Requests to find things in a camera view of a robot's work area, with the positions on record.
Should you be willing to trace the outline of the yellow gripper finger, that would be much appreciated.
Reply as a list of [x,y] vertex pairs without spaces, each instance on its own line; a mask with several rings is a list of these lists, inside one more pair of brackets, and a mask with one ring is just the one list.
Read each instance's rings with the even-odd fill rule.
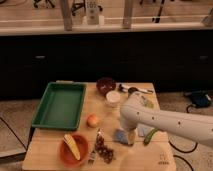
[[130,131],[128,134],[127,134],[127,138],[128,138],[128,144],[129,145],[133,145],[134,142],[135,142],[135,136],[136,136],[136,133],[134,130]]

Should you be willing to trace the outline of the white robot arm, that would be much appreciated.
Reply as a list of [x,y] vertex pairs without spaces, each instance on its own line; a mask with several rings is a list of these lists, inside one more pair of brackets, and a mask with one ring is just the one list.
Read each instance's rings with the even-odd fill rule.
[[136,91],[120,106],[120,124],[125,131],[145,124],[213,148],[212,116],[153,109],[145,107],[142,100]]

